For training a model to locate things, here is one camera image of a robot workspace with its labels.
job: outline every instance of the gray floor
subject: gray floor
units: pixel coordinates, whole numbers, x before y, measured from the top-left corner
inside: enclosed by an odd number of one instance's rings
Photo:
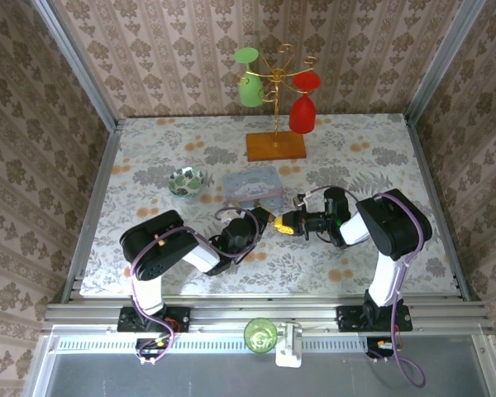
[[[284,369],[267,354],[172,354],[156,366],[132,355],[60,355],[49,396],[53,397],[324,397],[486,396],[469,338],[409,337],[403,354],[427,375],[415,390],[394,363],[372,364],[362,355],[305,354],[300,369]]]

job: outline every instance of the table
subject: table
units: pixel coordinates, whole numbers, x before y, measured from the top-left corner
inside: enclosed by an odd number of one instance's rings
[[[285,128],[288,118],[281,117],[280,124]],[[297,193],[317,186],[338,185],[359,199],[399,188],[433,228],[433,237],[413,262],[403,290],[459,294],[402,115],[319,116],[314,132],[305,136],[306,159],[248,163],[245,134],[267,132],[272,126],[269,116],[127,120],[80,293],[129,295],[127,262],[119,245],[126,229],[175,209],[205,236],[217,234],[225,226],[212,219],[226,204],[223,175],[272,165],[279,171],[285,196],[284,207],[275,215],[293,209]],[[167,179],[187,165],[204,171],[206,184],[196,198],[176,198],[168,191]],[[350,208],[354,213],[355,206]],[[321,209],[322,195],[313,196],[309,210]],[[261,243],[238,266],[208,277],[181,262],[165,273],[163,290],[165,295],[363,294],[376,259],[371,241],[340,251],[314,235],[306,242],[269,225]]]

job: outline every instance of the wooden base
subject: wooden base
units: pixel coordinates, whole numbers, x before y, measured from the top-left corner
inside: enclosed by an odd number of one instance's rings
[[[292,131],[278,132],[279,144],[274,146],[273,132],[246,134],[248,161],[304,159],[307,157],[303,135]]]

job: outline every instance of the yellow object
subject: yellow object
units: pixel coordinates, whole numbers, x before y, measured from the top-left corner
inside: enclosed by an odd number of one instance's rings
[[[283,225],[283,217],[277,217],[274,221],[274,227],[278,229],[278,232],[283,234],[294,234],[294,230],[291,227]]]
[[[156,346],[157,347],[164,347],[165,346],[164,339],[165,339],[165,337],[157,337],[155,339]]]
[[[163,246],[164,244],[165,244],[165,242],[164,242],[163,240],[160,240],[160,241],[158,242],[158,245],[159,245],[159,246]]]

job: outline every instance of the bowl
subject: bowl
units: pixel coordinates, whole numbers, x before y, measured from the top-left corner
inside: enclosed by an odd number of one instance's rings
[[[195,197],[203,185],[204,174],[197,168],[178,168],[169,176],[169,191],[176,197]]]

